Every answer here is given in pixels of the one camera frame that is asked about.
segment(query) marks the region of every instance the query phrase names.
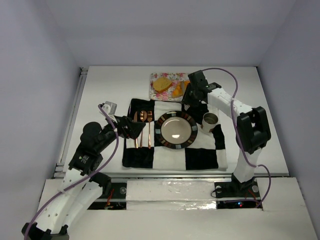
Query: gold utensil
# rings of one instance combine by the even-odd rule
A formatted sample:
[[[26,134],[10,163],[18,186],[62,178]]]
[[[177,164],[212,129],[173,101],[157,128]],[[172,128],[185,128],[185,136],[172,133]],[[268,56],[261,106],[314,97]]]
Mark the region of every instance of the gold utensil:
[[[138,112],[137,112],[137,111],[136,111],[135,114],[134,114],[133,121],[134,121],[135,123],[138,122]],[[136,149],[138,148],[138,138],[136,138],[136,139],[134,140],[134,146],[135,146]]]
[[[152,111],[148,111],[148,118],[147,118],[148,122],[149,122],[149,143],[148,143],[148,148],[151,148],[151,136],[150,136],[150,122],[152,121]]]
[[[140,120],[141,120],[142,122],[144,122],[145,120],[147,120],[147,112],[146,112],[146,111],[141,111],[141,112],[140,112]],[[140,148],[142,148],[143,133],[144,133],[144,131],[142,130],[142,132],[141,132],[141,139],[140,139]]]

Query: gray wall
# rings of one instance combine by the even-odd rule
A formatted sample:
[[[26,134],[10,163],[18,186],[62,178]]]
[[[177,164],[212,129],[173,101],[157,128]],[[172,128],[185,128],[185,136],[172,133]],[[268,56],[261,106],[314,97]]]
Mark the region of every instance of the gray wall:
[[[52,176],[79,68],[42,0],[0,1],[0,239],[19,240]]]
[[[46,0],[80,66],[257,66],[295,0]]]
[[[296,1],[258,71],[290,174],[320,236],[319,0]]]

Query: fork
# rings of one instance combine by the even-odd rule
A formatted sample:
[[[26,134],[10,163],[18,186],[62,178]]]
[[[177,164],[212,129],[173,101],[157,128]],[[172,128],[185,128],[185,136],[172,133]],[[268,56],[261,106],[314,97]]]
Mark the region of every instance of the fork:
[[[147,120],[149,122],[149,143],[148,143],[148,148],[150,149],[151,148],[150,122],[152,121],[152,111],[148,111]]]

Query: white tabletop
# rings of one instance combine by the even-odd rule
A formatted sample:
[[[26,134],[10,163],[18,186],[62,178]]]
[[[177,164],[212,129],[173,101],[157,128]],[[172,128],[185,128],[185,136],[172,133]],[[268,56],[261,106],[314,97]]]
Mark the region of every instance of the white tabletop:
[[[61,181],[45,182],[39,206],[56,193]],[[257,182],[260,194],[264,195],[268,179],[258,178]],[[68,234],[70,240],[316,240],[297,180],[276,177],[271,186],[263,211],[252,208],[87,210]]]
[[[78,112],[72,131],[70,144],[66,155],[64,171],[68,168],[68,163],[72,159],[77,146],[80,143],[80,135],[85,124],[98,122],[102,126],[106,125],[104,117],[99,113],[98,104],[105,101],[117,104],[116,115],[127,115],[129,104],[132,98],[149,98],[149,77],[154,72],[171,73],[192,73],[206,67],[186,67],[186,66],[91,66],[88,70],[85,85],[83,88]],[[255,67],[225,67],[231,71],[238,79],[239,90],[236,96],[243,103],[265,108],[271,130],[271,140],[263,149],[258,162],[268,166],[273,175],[287,176],[288,169],[285,158],[279,143],[276,129],[270,114],[270,110],[265,98],[265,94]],[[227,73],[219,70],[209,70],[205,72],[209,83],[220,84],[228,93],[232,95],[235,90],[235,82]],[[220,121],[225,135],[226,156],[228,169],[226,172],[217,170],[205,171],[161,171],[152,169],[125,168],[122,166],[123,139],[120,139],[119,149],[111,162],[103,170],[104,173],[113,175],[225,175],[234,171],[237,165],[239,147],[236,143],[236,135],[232,125],[232,120],[223,112],[220,112]],[[114,150],[115,142],[109,145],[103,152],[104,161],[108,159]],[[265,170],[256,169],[255,173],[265,174]]]

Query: cup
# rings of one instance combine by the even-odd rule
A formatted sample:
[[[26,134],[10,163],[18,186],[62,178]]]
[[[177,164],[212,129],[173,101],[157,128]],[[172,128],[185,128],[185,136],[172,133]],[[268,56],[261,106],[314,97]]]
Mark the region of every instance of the cup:
[[[210,133],[218,124],[218,116],[212,112],[207,112],[203,115],[201,128],[204,132]]]

